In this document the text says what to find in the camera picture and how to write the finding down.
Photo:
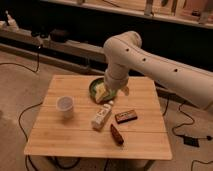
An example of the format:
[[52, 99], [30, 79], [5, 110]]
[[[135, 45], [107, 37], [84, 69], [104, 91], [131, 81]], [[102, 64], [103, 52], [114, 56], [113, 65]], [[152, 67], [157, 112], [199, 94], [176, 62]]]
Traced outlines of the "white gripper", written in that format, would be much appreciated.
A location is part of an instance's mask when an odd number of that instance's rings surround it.
[[113, 99], [116, 96], [116, 91], [121, 89], [125, 96], [129, 95], [129, 88], [127, 85], [129, 76], [124, 78], [113, 78], [108, 72], [104, 74], [104, 84], [109, 91], [108, 99]]

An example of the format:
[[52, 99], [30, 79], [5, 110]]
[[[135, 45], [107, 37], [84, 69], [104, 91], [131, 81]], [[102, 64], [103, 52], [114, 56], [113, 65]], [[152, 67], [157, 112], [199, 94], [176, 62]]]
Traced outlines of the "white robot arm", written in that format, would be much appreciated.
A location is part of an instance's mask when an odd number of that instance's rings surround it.
[[135, 31], [108, 38], [103, 46], [108, 61], [104, 82], [108, 89], [127, 85], [133, 69], [175, 92], [193, 105], [213, 114], [213, 72], [146, 52]]

